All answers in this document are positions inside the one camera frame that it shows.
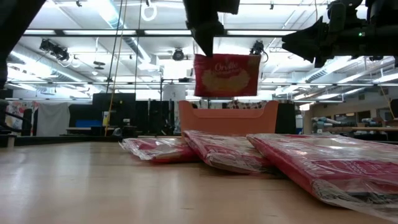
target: wall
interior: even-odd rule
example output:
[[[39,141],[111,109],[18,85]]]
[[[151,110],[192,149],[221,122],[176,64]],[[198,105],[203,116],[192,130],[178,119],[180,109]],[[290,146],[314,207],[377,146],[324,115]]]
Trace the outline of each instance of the wall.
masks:
[[[386,95],[387,99],[392,100],[398,98],[398,88],[389,88],[389,94]],[[353,113],[360,111],[371,111],[371,116],[377,116],[377,109],[387,108],[388,101],[384,96],[381,96],[378,92],[365,93],[365,100],[358,100],[358,94],[355,94],[354,98],[348,98],[346,103],[327,104],[327,108],[324,108],[323,104],[317,104],[312,106],[313,116],[331,116],[342,113]]]

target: fluorescent light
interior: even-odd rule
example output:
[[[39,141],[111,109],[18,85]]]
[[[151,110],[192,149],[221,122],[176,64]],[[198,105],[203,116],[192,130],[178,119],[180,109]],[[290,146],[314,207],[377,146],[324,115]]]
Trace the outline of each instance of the fluorescent light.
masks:
[[[7,85],[14,86],[14,87],[17,87],[17,88],[23,88],[25,90],[32,90],[32,91],[36,91],[37,90],[36,88],[34,88],[34,87],[30,86],[30,85],[23,84],[23,83],[18,84],[18,85],[9,83]]]
[[[350,95],[350,94],[356,93],[357,91],[361,91],[363,89],[364,88],[357,88],[355,90],[351,90],[351,91],[348,91],[348,92],[344,93],[344,95]]]
[[[55,31],[54,30],[33,30],[33,29],[29,29],[26,30],[24,35],[55,35]]]
[[[338,86],[373,86],[370,83],[340,83]]]
[[[88,84],[88,82],[53,82],[53,84],[84,85],[84,84]]]
[[[323,85],[323,86],[332,86],[333,83],[298,83],[298,86],[302,85],[310,85],[310,86],[318,86],[318,85]]]
[[[47,84],[48,82],[38,82],[38,81],[15,81],[15,82],[11,82],[11,83],[16,83],[16,84]]]
[[[105,84],[108,84],[108,82],[93,82],[93,85],[105,85]],[[128,84],[129,84],[128,82],[116,82],[116,85],[128,85]]]
[[[261,83],[262,86],[274,86],[274,85],[286,86],[290,84],[291,83]]]
[[[357,78],[359,78],[359,77],[361,77],[361,76],[362,76],[362,75],[360,75],[360,74],[352,75],[352,76],[350,76],[350,77],[347,77],[347,78],[344,78],[344,79],[338,81],[337,83],[351,82],[351,81],[353,81],[353,80],[355,80],[355,79],[357,79]]]
[[[66,35],[121,35],[122,30],[116,33],[116,30],[64,30]],[[123,30],[123,35],[136,35],[135,30]]]
[[[228,35],[288,35],[295,31],[291,30],[228,30]]]
[[[284,83],[287,81],[287,78],[266,78],[263,83]]]
[[[146,35],[191,35],[190,30],[145,30]]]
[[[309,111],[310,110],[310,106],[313,105],[313,104],[314,104],[314,102],[301,105],[300,106],[300,111]]]
[[[383,83],[379,84],[379,86],[398,86],[398,83]]]
[[[398,78],[398,73],[392,74],[392,75],[384,75],[381,78],[378,78],[377,80],[373,80],[373,83],[382,83],[382,82],[388,82],[391,80],[395,80]]]
[[[318,96],[317,99],[325,100],[325,99],[329,99],[329,98],[336,97],[336,96],[338,96],[338,95],[340,95],[340,94],[338,94],[338,93],[325,94],[325,95],[322,95],[322,96]]]
[[[344,103],[341,100],[294,100],[296,103]]]

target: ceiling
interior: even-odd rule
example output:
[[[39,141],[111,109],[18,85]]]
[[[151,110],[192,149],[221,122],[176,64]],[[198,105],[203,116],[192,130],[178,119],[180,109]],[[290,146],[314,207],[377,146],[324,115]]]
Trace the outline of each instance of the ceiling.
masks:
[[[30,30],[36,29],[110,29],[109,23],[105,17],[110,15],[110,11],[106,8],[104,2],[110,1],[114,5],[116,12],[121,11],[121,18],[124,19],[125,29],[186,29],[185,27],[185,10],[182,0],[152,0],[151,4],[156,6],[157,14],[153,20],[146,21],[140,13],[140,8],[145,7],[145,1],[129,0],[127,8],[124,7],[126,1],[112,0],[87,0],[80,1],[82,7],[76,5],[75,0],[48,0],[40,10],[36,18],[29,26]],[[226,29],[286,29],[299,30],[305,29],[313,25],[317,16],[324,16],[327,21],[326,5],[329,1],[317,0],[315,7],[314,0],[273,0],[274,8],[270,9],[271,1],[261,0],[241,0],[238,15],[219,14],[220,21]],[[152,9],[146,9],[146,16],[150,17],[153,13]],[[366,8],[360,6],[358,8],[358,17],[366,17]],[[68,49],[71,59],[67,62],[57,63],[55,57],[44,54],[39,49],[42,39],[50,39],[53,43]],[[266,46],[266,56],[263,57],[261,63],[262,79],[261,82],[302,82],[306,77],[315,74],[313,64],[304,61],[302,58],[293,55],[280,47],[282,45],[280,38],[260,38],[260,37],[217,37],[214,40],[214,53],[224,54],[248,54],[249,49],[255,41],[261,40]],[[125,41],[114,37],[99,37],[96,44],[96,37],[41,37],[23,36],[19,41],[19,48],[27,49],[34,52],[39,63],[45,58],[48,66],[52,69],[59,66],[64,67],[65,73],[70,72],[72,75],[79,74],[85,78],[83,81],[103,82],[108,76],[114,80],[116,75],[118,82],[159,82],[159,67],[166,67],[172,63],[171,55],[176,48],[181,48],[187,56],[187,60],[181,62],[178,69],[185,70],[183,76],[190,76],[190,69],[193,67],[193,54],[200,53],[195,41],[189,36],[181,37],[138,37],[136,41],[143,51],[150,55],[151,64],[154,67],[138,66],[137,55]],[[383,63],[390,62],[391,58],[386,58]],[[95,69],[94,61],[103,62],[104,70]],[[345,64],[335,69],[330,69],[328,75],[321,77],[313,82],[338,83],[340,80],[363,72],[365,69],[380,66],[381,62],[370,62],[367,58],[359,58],[357,60],[345,59]],[[377,78],[378,72],[374,72],[372,78],[369,74],[364,74],[351,82],[370,82],[371,79]],[[118,90],[123,88],[132,88],[131,85],[118,85]],[[159,88],[158,83],[140,85],[138,89],[156,91]],[[311,86],[304,88],[288,89],[283,86],[264,85],[263,90],[275,90],[276,93],[290,93],[290,97],[302,93],[318,92],[319,94],[327,91],[337,91],[336,87]]]

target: robotic arm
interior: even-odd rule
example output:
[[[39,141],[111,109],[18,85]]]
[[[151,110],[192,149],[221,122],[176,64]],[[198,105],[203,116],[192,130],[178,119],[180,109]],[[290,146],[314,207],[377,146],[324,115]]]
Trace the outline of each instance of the robotic arm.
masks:
[[[321,17],[313,26],[286,35],[282,48],[315,67],[324,66],[326,60],[338,55],[371,56],[381,60],[383,56],[398,56],[398,1],[367,0],[367,19],[358,19],[356,8],[361,0],[337,0],[329,5],[329,24]]]

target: wooden table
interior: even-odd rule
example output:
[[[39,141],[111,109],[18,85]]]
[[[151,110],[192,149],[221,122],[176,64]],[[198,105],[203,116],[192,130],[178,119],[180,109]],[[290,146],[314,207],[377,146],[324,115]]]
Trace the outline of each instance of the wooden table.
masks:
[[[290,180],[197,164],[150,165],[118,143],[0,151],[2,224],[385,224],[315,200]]]

